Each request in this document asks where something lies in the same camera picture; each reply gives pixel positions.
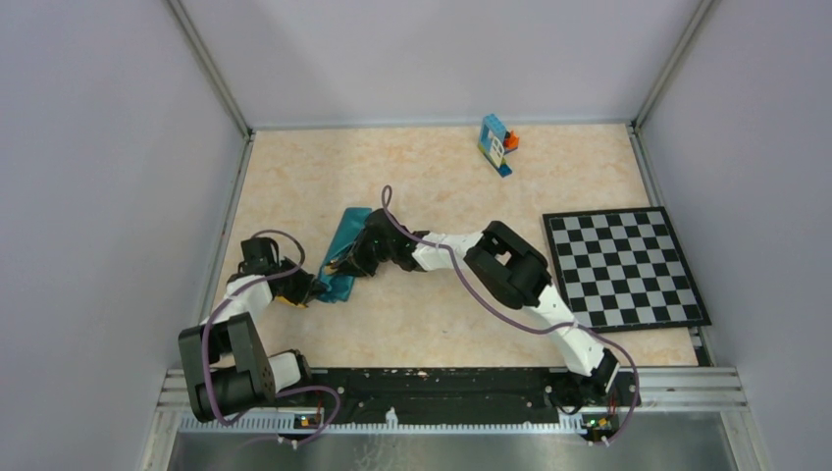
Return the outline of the colourful toy block house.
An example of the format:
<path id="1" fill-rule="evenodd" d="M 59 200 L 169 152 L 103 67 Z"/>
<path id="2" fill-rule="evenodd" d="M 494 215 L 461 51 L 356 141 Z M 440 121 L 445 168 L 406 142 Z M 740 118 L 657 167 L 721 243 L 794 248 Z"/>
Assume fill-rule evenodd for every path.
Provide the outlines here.
<path id="1" fill-rule="evenodd" d="M 509 130 L 495 114 L 483 118 L 478 149 L 502 178 L 512 174 L 506 156 L 518 149 L 519 141 L 516 132 Z"/>

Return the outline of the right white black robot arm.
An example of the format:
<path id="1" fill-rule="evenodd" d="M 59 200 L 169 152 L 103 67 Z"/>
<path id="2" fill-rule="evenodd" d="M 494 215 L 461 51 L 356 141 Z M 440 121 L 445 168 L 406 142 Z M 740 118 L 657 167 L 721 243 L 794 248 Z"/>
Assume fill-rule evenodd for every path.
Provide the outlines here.
<path id="1" fill-rule="evenodd" d="M 492 221 L 482 231 L 463 235 L 410 232 L 379 209 L 326 268 L 332 275 L 372 277 L 385 262 L 407 272 L 468 269 L 499 304 L 545 322 L 543 330 L 574 383 L 568 388 L 568 404 L 601 404 L 614 393 L 618 359 L 580 326 L 553 285 L 546 258 L 503 222 Z"/>

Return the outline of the gold spoon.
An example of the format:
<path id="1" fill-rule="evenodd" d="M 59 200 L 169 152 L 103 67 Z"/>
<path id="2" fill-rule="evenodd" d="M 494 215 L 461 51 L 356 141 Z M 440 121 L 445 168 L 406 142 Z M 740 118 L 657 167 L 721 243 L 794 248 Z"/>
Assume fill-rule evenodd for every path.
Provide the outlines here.
<path id="1" fill-rule="evenodd" d="M 324 266 L 324 272 L 328 275 L 348 274 L 353 272 L 355 266 L 349 255 L 340 255 L 330 260 Z"/>

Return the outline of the teal cloth napkin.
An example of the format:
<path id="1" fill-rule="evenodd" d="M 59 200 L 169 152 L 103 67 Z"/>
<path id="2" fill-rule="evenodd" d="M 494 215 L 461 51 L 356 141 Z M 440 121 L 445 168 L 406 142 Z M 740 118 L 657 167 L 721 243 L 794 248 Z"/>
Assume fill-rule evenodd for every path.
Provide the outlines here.
<path id="1" fill-rule="evenodd" d="M 324 286 L 324 292 L 317 295 L 319 301 L 325 303 L 347 302 L 352 292 L 356 278 L 370 277 L 375 271 L 358 270 L 357 275 L 330 274 L 328 266 L 333 261 L 344 261 L 360 232 L 365 228 L 365 222 L 372 209 L 369 207 L 347 207 L 340 218 L 338 227 L 330 242 L 324 261 L 318 270 L 318 281 Z"/>

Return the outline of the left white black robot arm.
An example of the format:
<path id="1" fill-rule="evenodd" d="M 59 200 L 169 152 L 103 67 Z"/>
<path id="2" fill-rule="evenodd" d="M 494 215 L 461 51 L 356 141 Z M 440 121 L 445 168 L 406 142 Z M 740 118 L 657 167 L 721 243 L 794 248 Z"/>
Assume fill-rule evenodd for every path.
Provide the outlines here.
<path id="1" fill-rule="evenodd" d="M 230 425 L 252 408 L 274 404 L 278 395 L 296 406 L 313 396 L 306 358 L 296 349 L 269 356 L 257 320 L 276 300 L 305 307 L 328 288 L 301 262 L 281 256 L 275 235 L 265 230 L 241 242 L 242 259 L 220 303 L 179 334 L 187 397 L 201 423 Z"/>

